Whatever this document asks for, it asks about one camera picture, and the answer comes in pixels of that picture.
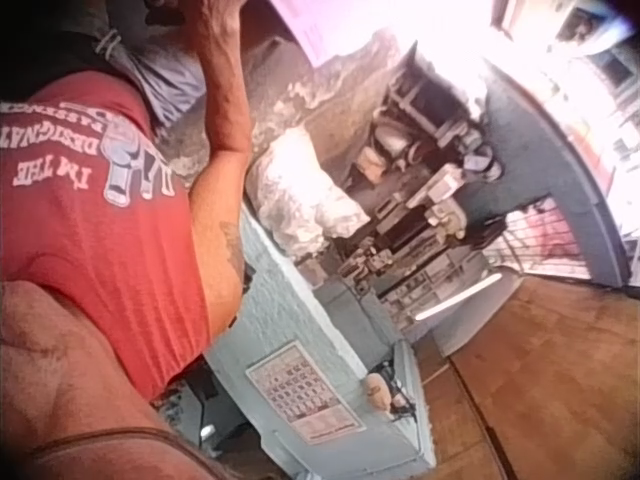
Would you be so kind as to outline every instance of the tattoo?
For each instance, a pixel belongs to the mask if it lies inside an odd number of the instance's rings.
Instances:
[[[244,254],[242,253],[242,240],[238,232],[238,226],[230,222],[220,222],[220,229],[227,241],[227,250],[229,251],[229,263],[238,275],[240,283],[244,278]]]

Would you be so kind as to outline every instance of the red t-shirt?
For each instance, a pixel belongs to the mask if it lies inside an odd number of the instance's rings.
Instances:
[[[57,290],[152,399],[209,344],[187,192],[140,95],[97,72],[0,104],[3,280]]]

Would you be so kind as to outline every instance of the skin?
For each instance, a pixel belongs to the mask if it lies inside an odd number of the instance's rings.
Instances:
[[[188,0],[181,5],[208,91],[211,160],[191,191],[190,205],[213,336],[227,328],[242,296],[238,222],[251,151],[240,67],[243,3]],[[105,337],[69,299],[28,282],[4,283],[2,290],[0,440],[13,453],[110,428],[168,430],[130,384]],[[43,325],[51,327],[41,334]]]

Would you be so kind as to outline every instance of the bright light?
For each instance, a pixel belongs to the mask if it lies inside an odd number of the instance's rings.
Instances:
[[[444,302],[436,305],[435,307],[419,313],[418,315],[416,315],[416,320],[418,322],[425,320],[435,315],[436,313],[442,312],[443,310],[446,310],[447,308],[454,306],[457,303],[463,302],[467,298],[478,293],[480,290],[484,290],[488,286],[493,285],[501,278],[502,278],[501,273],[494,273],[493,275],[489,275],[487,278],[479,281],[474,286],[467,288],[464,292],[460,292],[459,294],[454,295],[453,297],[449,298],[448,300],[445,300]]]
[[[216,427],[214,427],[213,425],[206,425],[202,427],[202,430],[200,430],[200,438],[202,440],[206,440],[211,435],[213,435],[215,431],[216,431]]]

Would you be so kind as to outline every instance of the person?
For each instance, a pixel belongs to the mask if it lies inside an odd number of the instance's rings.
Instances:
[[[149,401],[241,301],[244,3],[184,0],[181,50],[137,53],[85,3],[3,84],[0,440],[35,477],[226,478]],[[205,89],[210,161],[187,191],[152,139]]]

